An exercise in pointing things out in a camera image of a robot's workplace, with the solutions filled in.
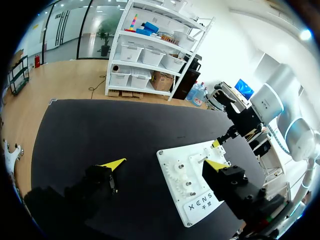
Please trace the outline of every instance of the potted plant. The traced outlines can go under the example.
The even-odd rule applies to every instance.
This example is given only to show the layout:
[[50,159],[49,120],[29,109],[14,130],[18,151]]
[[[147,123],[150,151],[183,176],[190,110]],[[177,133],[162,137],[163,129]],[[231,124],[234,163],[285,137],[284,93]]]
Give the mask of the potted plant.
[[118,16],[112,16],[109,19],[104,20],[99,28],[97,35],[100,36],[102,40],[104,40],[104,45],[101,46],[101,56],[106,57],[108,55],[108,51],[110,49],[109,43],[109,36],[114,35],[117,30],[117,26],[119,23],[121,15]]

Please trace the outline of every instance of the white shelving unit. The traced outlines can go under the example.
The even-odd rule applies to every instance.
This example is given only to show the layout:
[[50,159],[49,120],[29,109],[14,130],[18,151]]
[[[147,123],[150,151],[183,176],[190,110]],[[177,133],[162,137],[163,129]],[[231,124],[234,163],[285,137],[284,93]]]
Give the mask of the white shelving unit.
[[[160,22],[161,23],[166,22],[165,27],[166,29],[168,29],[168,31],[169,30],[184,31],[185,33],[188,33],[188,32],[191,32],[192,29],[198,29],[199,34],[202,34],[202,36],[200,40],[193,47],[193,51],[190,51],[188,49],[184,49],[173,43],[170,43],[152,36],[146,36],[146,35],[138,34],[135,32],[124,31],[125,28],[130,27],[130,23],[133,20],[133,16],[135,15],[136,12],[138,12],[138,19],[142,18],[144,20],[148,20],[148,22],[155,24],[159,28],[160,27],[162,27],[162,29],[164,28],[163,26],[158,26]],[[116,32],[113,38],[113,43],[111,46],[111,52],[109,57],[109,63],[106,71],[105,95],[108,95],[109,90],[133,91],[133,92],[140,92],[140,93],[169,96],[168,101],[170,101],[173,95],[175,94],[181,80],[186,74],[187,69],[189,68],[201,43],[203,42],[204,38],[208,34],[208,31],[210,30],[214,21],[215,21],[215,18],[213,17],[207,26],[202,26],[201,24],[194,21],[193,19],[183,16],[179,12],[168,9],[161,5],[154,4],[152,2],[148,2],[145,0],[129,0],[123,11],[123,14],[121,16],[120,22],[118,24],[118,27],[116,29]],[[182,73],[168,70],[161,63],[159,64],[159,66],[152,66],[152,65],[142,63],[140,59],[138,59],[137,62],[122,61],[120,60],[120,53],[117,51],[117,46],[122,38],[125,38],[127,40],[129,39],[130,41],[138,44],[144,43],[144,45],[148,45],[148,46],[155,45],[155,47],[159,49],[164,48],[167,52],[169,51],[169,53],[181,52],[183,54],[188,54],[191,57],[189,58],[189,61],[186,63],[185,67],[183,68]],[[175,81],[173,82],[172,92],[157,91],[154,89],[154,87],[151,85],[150,82],[147,84],[147,86],[144,89],[131,87],[130,79],[127,82],[126,86],[113,86],[113,85],[110,85],[112,65],[131,66],[131,67],[137,67],[142,69],[148,69],[152,71],[159,71],[159,72],[177,76],[178,80],[176,83]]]

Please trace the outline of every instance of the wooden floor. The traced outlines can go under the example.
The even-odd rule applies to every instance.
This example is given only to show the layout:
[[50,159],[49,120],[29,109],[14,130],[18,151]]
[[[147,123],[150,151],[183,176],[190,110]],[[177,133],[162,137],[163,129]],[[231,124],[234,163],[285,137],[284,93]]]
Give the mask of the wooden floor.
[[[32,153],[50,99],[90,99],[92,92],[88,88],[95,88],[103,81],[100,76],[106,75],[107,65],[107,60],[95,59],[49,63],[30,72],[30,82],[18,96],[14,97],[8,91],[2,112],[2,137],[10,143],[10,151],[14,150],[15,143],[24,149],[24,155],[15,164],[15,177],[23,196],[31,190]],[[167,101],[167,96],[155,94],[145,93],[143,99],[108,97],[105,96],[105,83],[94,91],[92,99],[195,107],[185,100]]]

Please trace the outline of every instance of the red fire extinguisher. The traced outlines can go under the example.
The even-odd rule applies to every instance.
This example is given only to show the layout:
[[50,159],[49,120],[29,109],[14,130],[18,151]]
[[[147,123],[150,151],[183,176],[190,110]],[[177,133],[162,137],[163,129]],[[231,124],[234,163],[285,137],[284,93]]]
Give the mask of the red fire extinguisher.
[[35,57],[34,57],[34,66],[36,68],[40,67],[40,56],[39,55],[35,55]]

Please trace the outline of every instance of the metal rack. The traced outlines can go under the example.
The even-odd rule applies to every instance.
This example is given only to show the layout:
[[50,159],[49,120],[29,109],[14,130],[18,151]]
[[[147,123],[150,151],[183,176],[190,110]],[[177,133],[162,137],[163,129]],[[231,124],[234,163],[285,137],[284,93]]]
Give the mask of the metal rack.
[[[22,68],[19,72],[17,72],[14,75],[14,70],[16,67],[20,66],[22,64]],[[20,76],[23,75],[23,79],[18,84],[16,83],[18,79],[20,79]],[[17,96],[18,93],[24,88],[24,86],[29,82],[29,69],[28,69],[28,55],[22,57],[9,71],[9,84],[11,93],[14,96]]]
[[[123,30],[125,28],[124,22],[126,21],[128,15],[130,13],[130,10],[135,10],[135,9],[143,11],[146,14],[152,14],[152,15],[155,15],[158,17],[160,16],[161,18],[166,18],[172,22],[178,23],[178,24],[182,25],[184,28],[187,27],[189,32],[191,29],[198,29],[199,34],[202,34],[202,36],[201,36],[200,40],[197,42],[194,51],[184,49],[178,45],[175,45],[173,43],[170,43],[170,42],[167,42],[167,41],[155,38],[155,37],[146,36],[146,35],[138,34],[135,32],[124,31]],[[116,29],[113,43],[111,46],[109,63],[108,63],[107,71],[106,71],[105,95],[106,96],[108,95],[109,90],[123,90],[123,91],[133,91],[133,92],[140,92],[140,93],[149,93],[149,94],[169,96],[168,101],[170,101],[172,99],[173,95],[175,94],[184,75],[186,74],[191,62],[193,61],[194,57],[196,56],[196,53],[197,53],[200,45],[202,44],[203,40],[205,39],[206,35],[208,34],[214,21],[215,21],[215,18],[213,17],[210,20],[210,23],[208,24],[208,26],[205,27],[205,26],[201,25],[200,23],[196,22],[195,20],[190,19],[188,17],[185,17],[177,11],[168,9],[168,8],[163,7],[161,5],[154,4],[152,2],[148,2],[145,0],[129,0],[129,2],[127,3],[127,5],[123,11],[123,14],[121,16],[121,19],[120,19],[120,22],[119,22],[118,27]],[[134,38],[137,41],[148,41],[150,43],[162,45],[166,48],[170,48],[172,50],[182,52],[184,54],[189,54],[191,57],[189,58],[188,62],[185,64],[181,73],[168,70],[161,63],[159,64],[159,66],[152,66],[152,65],[144,64],[139,60],[137,62],[122,61],[122,60],[120,60],[119,53],[116,52],[120,36],[126,36],[127,38]],[[112,65],[114,65],[114,64],[123,65],[123,66],[138,67],[138,68],[168,73],[168,74],[172,74],[174,76],[177,76],[178,80],[176,83],[175,83],[175,81],[173,81],[173,89],[171,92],[170,91],[157,91],[153,88],[153,86],[151,85],[150,82],[147,84],[146,88],[144,88],[144,89],[131,87],[130,80],[128,81],[126,86],[113,86],[113,85],[110,85],[110,78],[111,78],[111,68],[112,68]]]

